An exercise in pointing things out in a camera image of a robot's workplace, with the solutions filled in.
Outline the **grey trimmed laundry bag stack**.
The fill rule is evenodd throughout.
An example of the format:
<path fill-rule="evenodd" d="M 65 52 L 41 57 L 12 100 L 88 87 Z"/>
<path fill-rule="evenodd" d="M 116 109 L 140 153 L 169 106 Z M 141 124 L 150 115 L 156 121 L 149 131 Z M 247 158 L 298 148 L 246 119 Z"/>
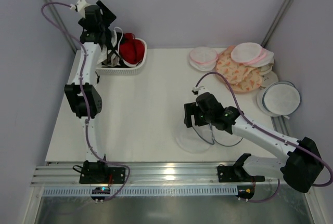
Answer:
<path fill-rule="evenodd" d="M 257 94 L 257 105 L 262 112 L 271 117 L 289 117 L 301 104 L 301 95 L 289 81 L 271 84 Z"/>

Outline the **white perforated plastic basket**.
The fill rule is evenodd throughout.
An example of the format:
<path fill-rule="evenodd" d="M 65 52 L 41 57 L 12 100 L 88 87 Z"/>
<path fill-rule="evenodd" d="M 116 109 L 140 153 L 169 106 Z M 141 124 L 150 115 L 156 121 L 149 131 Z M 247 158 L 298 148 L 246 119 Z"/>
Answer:
<path fill-rule="evenodd" d="M 147 43 L 141 39 L 141 38 L 136 38 L 136 40 L 141 41 L 141 43 L 144 46 L 144 55 L 143 59 L 141 62 L 139 62 L 135 66 L 128 66 L 127 63 L 123 62 L 121 66 L 118 67 L 103 67 L 100 64 L 96 66 L 96 72 L 98 75 L 126 75 L 126 76 L 131 76 L 131 75 L 138 75 L 141 70 L 144 68 L 147 60 Z"/>

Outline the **white mesh laundry bag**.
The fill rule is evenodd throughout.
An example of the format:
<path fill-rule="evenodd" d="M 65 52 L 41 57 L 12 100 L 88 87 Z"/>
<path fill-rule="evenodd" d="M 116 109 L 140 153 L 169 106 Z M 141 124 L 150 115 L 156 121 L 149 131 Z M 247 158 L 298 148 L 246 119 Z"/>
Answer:
<path fill-rule="evenodd" d="M 230 148 L 240 144 L 243 138 L 219 131 L 212 125 L 186 128 L 179 126 L 174 134 L 181 149 L 192 154 L 200 154 L 212 147 Z"/>

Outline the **red bra in basket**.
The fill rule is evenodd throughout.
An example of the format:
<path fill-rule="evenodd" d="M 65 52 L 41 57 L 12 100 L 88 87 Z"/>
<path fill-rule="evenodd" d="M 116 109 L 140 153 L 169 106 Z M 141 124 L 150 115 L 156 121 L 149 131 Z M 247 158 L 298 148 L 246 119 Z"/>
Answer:
<path fill-rule="evenodd" d="M 133 33 L 124 33 L 120 43 L 120 56 L 127 67 L 139 65 L 145 53 L 145 46 Z"/>

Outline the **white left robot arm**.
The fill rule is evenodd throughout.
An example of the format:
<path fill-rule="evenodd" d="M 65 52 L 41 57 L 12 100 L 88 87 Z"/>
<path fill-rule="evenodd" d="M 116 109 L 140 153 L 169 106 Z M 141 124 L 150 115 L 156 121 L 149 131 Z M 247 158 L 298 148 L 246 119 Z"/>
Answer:
<path fill-rule="evenodd" d="M 78 40 L 81 46 L 78 69 L 72 82 L 65 85 L 65 95 L 71 111 L 80 120 L 87 143 L 82 171 L 100 173 L 107 169 L 108 163 L 97 129 L 97 116 L 103 102 L 95 88 L 96 66 L 107 59 L 108 51 L 114 47 L 116 39 L 109 26 L 116 16 L 101 1 L 89 4 L 78 0 L 71 9 L 81 15 L 79 25 L 83 32 Z"/>

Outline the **pink trimmed bag left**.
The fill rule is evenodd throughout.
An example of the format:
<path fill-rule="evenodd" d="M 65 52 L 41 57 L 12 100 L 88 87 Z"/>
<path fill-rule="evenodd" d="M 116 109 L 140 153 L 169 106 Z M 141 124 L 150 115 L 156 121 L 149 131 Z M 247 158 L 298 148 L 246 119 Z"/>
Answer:
<path fill-rule="evenodd" d="M 217 52 L 209 47 L 197 47 L 190 51 L 188 55 L 189 64 L 203 72 L 212 71 L 217 63 Z"/>

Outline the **pink trimmed bag right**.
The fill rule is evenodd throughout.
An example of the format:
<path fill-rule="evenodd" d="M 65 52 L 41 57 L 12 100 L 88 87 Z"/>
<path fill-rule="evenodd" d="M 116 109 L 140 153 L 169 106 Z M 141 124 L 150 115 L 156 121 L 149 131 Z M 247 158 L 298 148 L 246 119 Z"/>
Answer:
<path fill-rule="evenodd" d="M 263 67 L 274 62 L 274 53 L 257 43 L 241 43 L 231 52 L 231 59 L 251 67 Z"/>

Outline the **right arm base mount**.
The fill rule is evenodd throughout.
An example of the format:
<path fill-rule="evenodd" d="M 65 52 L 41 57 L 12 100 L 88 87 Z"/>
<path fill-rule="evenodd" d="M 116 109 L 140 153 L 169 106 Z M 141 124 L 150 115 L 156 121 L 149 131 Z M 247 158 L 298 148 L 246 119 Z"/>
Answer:
<path fill-rule="evenodd" d="M 219 165 L 217 168 L 219 182 L 264 182 L 264 176 L 250 176 L 243 167 Z"/>

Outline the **aluminium mounting rail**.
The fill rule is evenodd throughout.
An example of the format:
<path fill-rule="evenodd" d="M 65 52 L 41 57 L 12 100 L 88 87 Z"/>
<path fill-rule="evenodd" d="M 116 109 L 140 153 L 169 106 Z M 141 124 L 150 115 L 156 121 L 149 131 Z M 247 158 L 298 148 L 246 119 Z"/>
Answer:
<path fill-rule="evenodd" d="M 76 186 L 80 174 L 72 169 L 74 162 L 50 163 L 38 166 L 31 186 Z M 217 167 L 230 165 L 222 162 L 127 163 L 130 170 L 127 186 L 216 185 L 219 183 Z"/>

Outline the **beige bra in basket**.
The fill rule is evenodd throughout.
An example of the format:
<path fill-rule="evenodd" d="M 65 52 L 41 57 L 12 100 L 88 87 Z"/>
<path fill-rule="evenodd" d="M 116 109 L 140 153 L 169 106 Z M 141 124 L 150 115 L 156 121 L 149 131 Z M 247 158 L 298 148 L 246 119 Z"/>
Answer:
<path fill-rule="evenodd" d="M 107 58 L 102 62 L 103 67 L 124 68 L 124 62 L 117 52 L 107 51 Z"/>

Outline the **orange floral laundry bag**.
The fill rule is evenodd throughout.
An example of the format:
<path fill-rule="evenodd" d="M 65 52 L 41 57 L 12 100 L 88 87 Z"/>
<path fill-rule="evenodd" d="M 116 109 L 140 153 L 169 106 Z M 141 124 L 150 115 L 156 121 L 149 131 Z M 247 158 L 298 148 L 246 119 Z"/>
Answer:
<path fill-rule="evenodd" d="M 215 71 L 230 83 L 234 93 L 244 94 L 259 89 L 263 78 L 257 68 L 236 63 L 231 59 L 235 46 L 229 46 L 218 56 Z"/>

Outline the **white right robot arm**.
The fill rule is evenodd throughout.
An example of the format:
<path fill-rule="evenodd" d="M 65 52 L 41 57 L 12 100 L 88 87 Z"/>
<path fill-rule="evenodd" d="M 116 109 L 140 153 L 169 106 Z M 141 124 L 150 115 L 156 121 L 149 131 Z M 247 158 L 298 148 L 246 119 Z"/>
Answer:
<path fill-rule="evenodd" d="M 247 139 L 274 155 L 272 159 L 243 154 L 234 167 L 249 176 L 283 179 L 293 189 L 307 193 L 324 168 L 312 139 L 299 140 L 261 126 L 238 108 L 223 107 L 209 92 L 199 95 L 195 102 L 184 104 L 184 113 L 184 124 L 188 128 L 211 124 L 217 130 Z"/>

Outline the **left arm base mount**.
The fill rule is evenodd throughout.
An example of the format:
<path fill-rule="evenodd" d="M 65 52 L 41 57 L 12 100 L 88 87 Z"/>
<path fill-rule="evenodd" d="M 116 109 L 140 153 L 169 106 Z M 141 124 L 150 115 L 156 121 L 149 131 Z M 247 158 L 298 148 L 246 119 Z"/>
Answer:
<path fill-rule="evenodd" d="M 74 165 L 73 170 L 80 173 L 79 183 L 122 184 L 125 182 L 125 167 L 109 167 L 106 163 L 85 161 L 82 166 Z"/>

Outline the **pink trimmed bag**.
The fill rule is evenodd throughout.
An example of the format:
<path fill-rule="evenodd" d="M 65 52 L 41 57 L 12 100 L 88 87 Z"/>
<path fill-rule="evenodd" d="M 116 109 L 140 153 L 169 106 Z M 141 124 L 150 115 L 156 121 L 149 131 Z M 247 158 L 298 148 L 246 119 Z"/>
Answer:
<path fill-rule="evenodd" d="M 231 59 L 251 67 L 263 67 L 274 62 L 274 53 L 257 43 L 241 43 L 231 52 Z"/>
<path fill-rule="evenodd" d="M 190 51 L 188 55 L 189 64 L 203 72 L 212 71 L 217 63 L 217 52 L 209 47 L 197 47 Z"/>

